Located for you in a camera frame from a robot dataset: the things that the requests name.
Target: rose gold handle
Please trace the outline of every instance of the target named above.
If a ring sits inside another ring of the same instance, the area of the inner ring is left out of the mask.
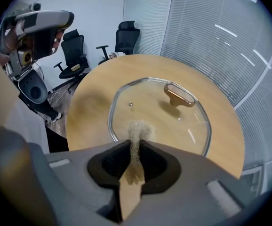
[[[195,99],[190,94],[173,84],[166,84],[164,86],[164,92],[169,97],[169,103],[174,107],[179,105],[193,107],[196,103]]]

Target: person's leg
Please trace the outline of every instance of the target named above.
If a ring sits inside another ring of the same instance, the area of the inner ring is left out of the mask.
[[[32,102],[30,99],[28,99],[22,93],[20,93],[19,98],[23,100],[23,102],[28,104],[32,109],[49,116],[51,120],[55,120],[55,118],[59,116],[59,113],[50,106],[47,99],[41,104],[36,104]]]
[[[48,139],[48,147],[50,153],[69,151],[67,139],[55,133],[48,127],[46,128],[46,134]]]

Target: metal rim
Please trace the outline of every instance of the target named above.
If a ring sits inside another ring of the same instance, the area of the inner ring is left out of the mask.
[[[118,141],[118,138],[113,130],[113,127],[112,127],[112,123],[113,123],[113,115],[114,115],[114,108],[116,106],[116,102],[117,102],[117,99],[119,97],[119,94],[122,90],[126,89],[127,87],[129,86],[133,86],[135,84],[138,84],[140,82],[143,82],[143,81],[154,81],[154,82],[161,82],[161,83],[165,83],[165,84],[173,84],[175,86],[177,86],[178,88],[180,88],[181,90],[187,92],[188,94],[190,94],[195,100],[196,100],[196,103],[198,105],[198,107],[200,108],[201,111],[203,111],[203,118],[204,120],[207,122],[207,125],[208,125],[208,135],[207,135],[207,140],[206,140],[206,143],[205,143],[205,149],[204,149],[204,152],[202,154],[202,156],[206,157],[207,156],[207,153],[209,151],[209,145],[210,145],[210,140],[211,140],[211,125],[210,125],[210,121],[208,119],[208,116],[203,108],[203,106],[201,105],[201,103],[199,102],[199,100],[197,99],[196,96],[194,96],[191,92],[189,92],[188,90],[186,90],[185,88],[183,88],[181,85],[175,83],[175,82],[172,82],[172,81],[168,81],[168,80],[164,80],[164,79],[159,79],[159,78],[153,78],[153,77],[145,77],[145,78],[142,78],[142,79],[138,79],[138,80],[135,80],[135,81],[132,81],[128,84],[125,84],[124,86],[120,87],[119,90],[116,92],[115,94],[115,97],[111,103],[111,106],[110,106],[110,110],[109,110],[109,115],[108,115],[108,130],[110,132],[110,135],[113,139],[114,142],[117,142]]]

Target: chair headrest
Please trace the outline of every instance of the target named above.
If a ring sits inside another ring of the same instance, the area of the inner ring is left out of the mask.
[[[124,21],[124,22],[121,22],[118,25],[118,29],[119,30],[135,30],[134,22],[135,21]]]
[[[71,39],[74,39],[74,38],[76,38],[78,36],[79,36],[78,30],[75,29],[75,30],[73,30],[71,32],[65,33],[64,36],[63,36],[63,40],[64,41],[71,40]]]

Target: chair backrest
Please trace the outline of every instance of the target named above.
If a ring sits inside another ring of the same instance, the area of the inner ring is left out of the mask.
[[[132,54],[134,46],[140,34],[140,30],[134,27],[135,21],[121,22],[116,31],[115,52]]]
[[[65,33],[63,40],[61,45],[64,51],[66,65],[73,67],[80,62],[80,56],[84,54],[84,36],[79,35],[76,29]]]

